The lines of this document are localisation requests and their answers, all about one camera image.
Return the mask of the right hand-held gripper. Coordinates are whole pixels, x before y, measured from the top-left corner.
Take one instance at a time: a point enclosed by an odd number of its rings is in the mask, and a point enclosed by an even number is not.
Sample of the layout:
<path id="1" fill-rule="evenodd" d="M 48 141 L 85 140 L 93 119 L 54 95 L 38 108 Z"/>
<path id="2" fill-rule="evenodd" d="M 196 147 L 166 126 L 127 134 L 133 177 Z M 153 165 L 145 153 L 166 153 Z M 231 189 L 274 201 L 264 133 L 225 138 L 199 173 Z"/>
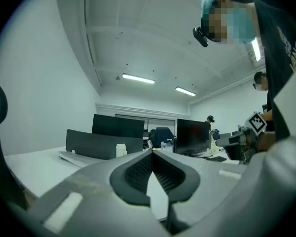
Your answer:
<path id="1" fill-rule="evenodd" d="M 257 152 L 259 135 L 265 131 L 266 127 L 267 123 L 260 113 L 254 112 L 243 126 L 238 126 L 238 135 L 218 139 L 216 145 L 218 147 L 229 147 L 239 144 L 242 161 L 249 163 L 252 156 Z"/>

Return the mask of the person's black printed t-shirt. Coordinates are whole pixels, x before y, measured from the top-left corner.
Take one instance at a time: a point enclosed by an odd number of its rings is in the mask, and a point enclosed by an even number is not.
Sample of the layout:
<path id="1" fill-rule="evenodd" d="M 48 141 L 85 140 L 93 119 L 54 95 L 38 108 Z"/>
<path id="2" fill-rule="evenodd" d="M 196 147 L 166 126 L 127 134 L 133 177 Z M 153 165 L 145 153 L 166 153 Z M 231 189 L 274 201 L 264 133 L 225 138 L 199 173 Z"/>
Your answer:
<path id="1" fill-rule="evenodd" d="M 290 135 L 274 99 L 296 71 L 296 0 L 239 1 L 254 3 L 256 7 L 264 47 L 275 138 L 279 141 Z"/>

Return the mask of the ceiling light tube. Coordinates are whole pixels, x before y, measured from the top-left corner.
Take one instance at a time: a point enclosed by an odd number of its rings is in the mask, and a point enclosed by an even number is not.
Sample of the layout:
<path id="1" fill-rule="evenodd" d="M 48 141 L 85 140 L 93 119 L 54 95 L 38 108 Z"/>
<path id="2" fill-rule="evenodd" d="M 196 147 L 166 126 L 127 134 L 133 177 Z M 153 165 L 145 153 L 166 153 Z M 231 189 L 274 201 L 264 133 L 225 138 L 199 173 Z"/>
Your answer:
<path id="1" fill-rule="evenodd" d="M 258 62 L 261 59 L 261 53 L 260 53 L 260 49 L 259 49 L 259 41 L 257 38 L 255 38 L 252 42 L 251 42 L 253 51 L 254 51 L 254 56 L 255 56 L 255 61 Z"/>
<path id="2" fill-rule="evenodd" d="M 149 84 L 155 83 L 154 80 L 141 78 L 141 77 L 137 77 L 137 76 L 133 76 L 133 75 L 129 75 L 129 74 L 122 74 L 122 77 L 124 79 L 130 79 L 130 80 L 140 81 L 140 82 L 149 83 Z"/>
<path id="3" fill-rule="evenodd" d="M 196 96 L 196 94 L 194 92 L 188 91 L 188 90 L 183 89 L 181 87 L 176 87 L 175 90 L 178 92 L 184 93 L 186 95 L 189 95 L 189 96 Z"/>

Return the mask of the teal face mask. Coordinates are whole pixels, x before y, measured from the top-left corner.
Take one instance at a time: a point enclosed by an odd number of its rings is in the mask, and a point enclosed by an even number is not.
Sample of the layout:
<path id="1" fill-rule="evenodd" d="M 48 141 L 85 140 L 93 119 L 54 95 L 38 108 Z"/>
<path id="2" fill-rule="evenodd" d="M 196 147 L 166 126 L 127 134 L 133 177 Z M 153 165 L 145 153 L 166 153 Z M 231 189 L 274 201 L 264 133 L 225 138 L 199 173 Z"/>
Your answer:
<path id="1" fill-rule="evenodd" d="M 226 15 L 227 37 L 235 43 L 251 43 L 257 36 L 257 29 L 252 25 L 252 15 L 245 8 L 234 7 Z"/>

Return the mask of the person's right forearm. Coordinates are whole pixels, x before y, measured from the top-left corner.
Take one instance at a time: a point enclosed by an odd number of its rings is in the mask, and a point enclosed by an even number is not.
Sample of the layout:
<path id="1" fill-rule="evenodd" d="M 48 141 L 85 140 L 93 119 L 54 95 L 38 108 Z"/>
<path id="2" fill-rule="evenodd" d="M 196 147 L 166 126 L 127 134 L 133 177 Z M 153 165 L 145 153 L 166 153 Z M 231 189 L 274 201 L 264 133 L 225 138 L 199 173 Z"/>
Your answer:
<path id="1" fill-rule="evenodd" d="M 267 152 L 275 143 L 275 132 L 263 132 L 259 135 L 256 150 Z"/>

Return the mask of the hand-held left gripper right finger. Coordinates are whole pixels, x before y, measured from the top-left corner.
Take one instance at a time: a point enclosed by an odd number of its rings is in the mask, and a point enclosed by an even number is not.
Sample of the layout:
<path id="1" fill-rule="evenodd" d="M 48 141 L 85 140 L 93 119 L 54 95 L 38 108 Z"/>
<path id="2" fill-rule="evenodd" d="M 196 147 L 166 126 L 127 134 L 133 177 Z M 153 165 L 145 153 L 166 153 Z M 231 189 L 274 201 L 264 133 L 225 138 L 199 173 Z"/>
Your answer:
<path id="1" fill-rule="evenodd" d="M 226 199 L 245 168 L 153 151 L 153 173 L 167 195 L 166 230 L 174 237 L 238 237 L 233 205 Z"/>

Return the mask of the black monitor with stand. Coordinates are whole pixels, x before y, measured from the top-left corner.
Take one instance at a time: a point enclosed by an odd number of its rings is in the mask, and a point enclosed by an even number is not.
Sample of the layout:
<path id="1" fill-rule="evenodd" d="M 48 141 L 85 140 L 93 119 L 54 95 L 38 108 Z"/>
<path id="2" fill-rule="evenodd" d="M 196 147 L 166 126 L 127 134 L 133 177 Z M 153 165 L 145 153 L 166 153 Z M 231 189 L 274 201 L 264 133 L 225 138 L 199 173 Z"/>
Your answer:
<path id="1" fill-rule="evenodd" d="M 174 153 L 194 155 L 209 148 L 210 124 L 207 122 L 177 119 L 177 136 Z"/>

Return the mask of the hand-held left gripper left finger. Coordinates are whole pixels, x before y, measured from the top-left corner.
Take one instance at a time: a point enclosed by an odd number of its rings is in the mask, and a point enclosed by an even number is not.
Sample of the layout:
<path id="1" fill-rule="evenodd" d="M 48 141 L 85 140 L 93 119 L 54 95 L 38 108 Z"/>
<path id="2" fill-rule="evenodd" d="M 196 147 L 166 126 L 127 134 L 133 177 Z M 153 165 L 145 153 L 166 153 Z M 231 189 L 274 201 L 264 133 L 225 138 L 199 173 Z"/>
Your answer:
<path id="1" fill-rule="evenodd" d="M 28 215 L 56 237 L 171 237 L 149 207 L 126 203 L 110 185 L 117 167 L 142 155 L 81 168 L 40 197 Z"/>

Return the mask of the chair with dark jacket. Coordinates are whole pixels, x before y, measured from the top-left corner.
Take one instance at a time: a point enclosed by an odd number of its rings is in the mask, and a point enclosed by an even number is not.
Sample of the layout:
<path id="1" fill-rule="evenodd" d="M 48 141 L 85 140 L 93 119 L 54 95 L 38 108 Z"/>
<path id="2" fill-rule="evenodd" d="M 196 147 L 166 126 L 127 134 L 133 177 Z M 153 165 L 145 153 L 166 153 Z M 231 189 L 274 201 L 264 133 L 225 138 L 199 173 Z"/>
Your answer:
<path id="1" fill-rule="evenodd" d="M 166 143 L 169 139 L 173 141 L 175 136 L 168 127 L 157 127 L 149 135 L 153 148 L 161 148 L 161 143 Z"/>

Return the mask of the silver laptop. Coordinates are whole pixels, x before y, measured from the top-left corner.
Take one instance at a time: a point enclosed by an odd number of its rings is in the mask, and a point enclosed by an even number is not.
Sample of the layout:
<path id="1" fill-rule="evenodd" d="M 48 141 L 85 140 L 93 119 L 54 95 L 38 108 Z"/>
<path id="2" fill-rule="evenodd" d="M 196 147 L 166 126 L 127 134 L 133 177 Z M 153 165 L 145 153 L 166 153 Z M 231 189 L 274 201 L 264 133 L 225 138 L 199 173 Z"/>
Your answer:
<path id="1" fill-rule="evenodd" d="M 91 164 L 95 164 L 95 163 L 99 163 L 102 162 L 102 159 L 97 159 L 97 158 L 89 158 L 89 157 L 85 157 L 85 156 L 81 156 L 81 155 L 77 155 L 74 154 L 72 152 L 63 152 L 63 151 L 59 151 L 58 152 L 58 156 L 63 159 L 66 160 L 80 168 L 86 167 L 88 165 Z"/>

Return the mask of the dark grey monitor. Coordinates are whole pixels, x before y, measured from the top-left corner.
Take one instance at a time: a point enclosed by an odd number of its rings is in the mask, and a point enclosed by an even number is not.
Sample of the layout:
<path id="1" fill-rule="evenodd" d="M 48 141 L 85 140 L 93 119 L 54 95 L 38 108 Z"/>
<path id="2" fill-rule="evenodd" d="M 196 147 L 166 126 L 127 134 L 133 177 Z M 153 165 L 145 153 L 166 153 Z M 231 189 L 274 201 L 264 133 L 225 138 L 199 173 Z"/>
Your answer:
<path id="1" fill-rule="evenodd" d="M 125 144 L 127 153 L 132 154 L 141 152 L 143 143 L 142 138 L 99 135 L 70 129 L 66 134 L 66 151 L 103 160 L 116 157 L 117 144 Z"/>

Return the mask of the clear plastic water bottle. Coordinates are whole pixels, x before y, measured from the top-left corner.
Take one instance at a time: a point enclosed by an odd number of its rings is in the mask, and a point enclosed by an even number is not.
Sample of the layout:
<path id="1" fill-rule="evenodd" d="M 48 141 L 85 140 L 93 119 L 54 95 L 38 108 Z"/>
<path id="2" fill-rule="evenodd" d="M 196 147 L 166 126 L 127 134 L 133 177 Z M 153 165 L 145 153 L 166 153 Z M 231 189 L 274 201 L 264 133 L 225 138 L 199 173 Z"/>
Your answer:
<path id="1" fill-rule="evenodd" d="M 161 149 L 168 151 L 168 152 L 173 152 L 173 140 L 172 139 L 167 139 L 164 142 L 161 142 Z"/>

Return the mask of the large black monitor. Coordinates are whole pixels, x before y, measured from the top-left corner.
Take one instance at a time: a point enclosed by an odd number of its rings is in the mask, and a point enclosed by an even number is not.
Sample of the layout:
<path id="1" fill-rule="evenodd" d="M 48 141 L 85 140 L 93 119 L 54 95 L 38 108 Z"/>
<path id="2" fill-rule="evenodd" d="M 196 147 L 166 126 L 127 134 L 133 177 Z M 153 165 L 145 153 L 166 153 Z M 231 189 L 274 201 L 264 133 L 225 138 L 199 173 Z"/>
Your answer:
<path id="1" fill-rule="evenodd" d="M 143 120 L 94 114 L 92 134 L 142 139 L 144 124 Z"/>

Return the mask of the white lidded cup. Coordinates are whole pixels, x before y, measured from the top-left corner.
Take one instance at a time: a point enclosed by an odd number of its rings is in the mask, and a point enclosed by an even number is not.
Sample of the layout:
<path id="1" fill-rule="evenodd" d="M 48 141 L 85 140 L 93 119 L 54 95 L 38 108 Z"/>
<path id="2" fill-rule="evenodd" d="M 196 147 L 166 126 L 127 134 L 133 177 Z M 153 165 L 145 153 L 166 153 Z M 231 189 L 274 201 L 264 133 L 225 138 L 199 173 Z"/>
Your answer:
<path id="1" fill-rule="evenodd" d="M 117 144 L 116 145 L 116 157 L 122 157 L 127 155 L 127 148 L 125 144 Z"/>

